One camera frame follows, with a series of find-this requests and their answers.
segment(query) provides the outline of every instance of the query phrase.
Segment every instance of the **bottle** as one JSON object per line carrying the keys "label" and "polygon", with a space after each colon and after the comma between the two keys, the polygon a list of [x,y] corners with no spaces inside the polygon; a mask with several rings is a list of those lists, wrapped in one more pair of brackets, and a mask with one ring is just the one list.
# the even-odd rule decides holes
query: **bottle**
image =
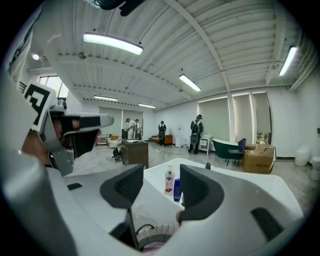
{"label": "bottle", "polygon": [[165,188],[164,194],[172,196],[174,194],[174,182],[175,173],[171,169],[172,165],[169,165],[169,170],[165,173]]}
{"label": "bottle", "polygon": [[181,198],[181,186],[180,186],[180,179],[177,178],[174,181],[174,189],[173,189],[173,200],[175,202],[180,202],[180,198]]}

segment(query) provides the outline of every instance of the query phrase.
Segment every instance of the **green bathtub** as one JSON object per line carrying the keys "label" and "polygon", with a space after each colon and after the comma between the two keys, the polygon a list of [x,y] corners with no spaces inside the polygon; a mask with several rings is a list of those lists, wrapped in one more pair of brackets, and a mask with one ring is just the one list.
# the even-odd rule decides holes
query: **green bathtub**
{"label": "green bathtub", "polygon": [[238,143],[213,138],[213,146],[215,153],[220,158],[229,158],[228,150],[237,150]]}

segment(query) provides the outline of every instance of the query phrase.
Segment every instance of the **blue bottle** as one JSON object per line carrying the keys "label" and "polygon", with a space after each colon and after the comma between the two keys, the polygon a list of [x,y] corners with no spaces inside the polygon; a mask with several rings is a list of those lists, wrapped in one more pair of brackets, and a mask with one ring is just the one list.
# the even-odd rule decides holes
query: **blue bottle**
{"label": "blue bottle", "polygon": [[175,202],[179,202],[180,201],[180,198],[181,198],[181,187],[180,187],[180,179],[177,178],[175,181],[174,181],[174,187],[173,187],[173,200]]}

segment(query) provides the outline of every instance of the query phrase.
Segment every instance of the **person in black outfit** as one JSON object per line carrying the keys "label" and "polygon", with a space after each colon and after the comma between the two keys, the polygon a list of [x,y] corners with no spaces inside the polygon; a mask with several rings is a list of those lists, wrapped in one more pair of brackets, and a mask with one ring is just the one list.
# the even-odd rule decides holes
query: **person in black outfit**
{"label": "person in black outfit", "polygon": [[[165,145],[165,137],[166,137],[166,130],[167,130],[167,127],[165,125],[165,122],[164,121],[161,121],[161,123],[158,125],[158,130],[159,130],[159,143],[160,143],[160,146],[161,145]],[[163,133],[163,138],[160,139],[160,133]]]}
{"label": "person in black outfit", "polygon": [[198,131],[199,137],[198,137],[198,141],[197,141],[195,147],[194,147],[194,145],[192,145],[190,143],[190,147],[189,147],[189,150],[188,150],[189,153],[191,153],[192,149],[194,148],[194,153],[198,154],[198,148],[199,148],[199,141],[200,141],[201,133],[204,131],[204,125],[202,124],[201,119],[202,119],[202,115],[199,114],[196,117],[196,119],[191,122],[191,126],[190,126],[191,132],[192,132],[192,130],[194,128],[194,124],[198,124],[198,126],[199,126],[199,131]]}

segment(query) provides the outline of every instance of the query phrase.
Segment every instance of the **black logo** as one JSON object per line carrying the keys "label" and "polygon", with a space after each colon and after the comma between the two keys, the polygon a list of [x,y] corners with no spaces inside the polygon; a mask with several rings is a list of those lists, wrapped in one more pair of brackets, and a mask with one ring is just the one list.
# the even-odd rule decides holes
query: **black logo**
{"label": "black logo", "polygon": [[42,89],[34,84],[30,84],[26,91],[24,98],[30,103],[34,110],[38,113],[38,116],[34,120],[34,125],[38,125],[41,113],[44,109],[46,101],[49,97],[50,91]]}

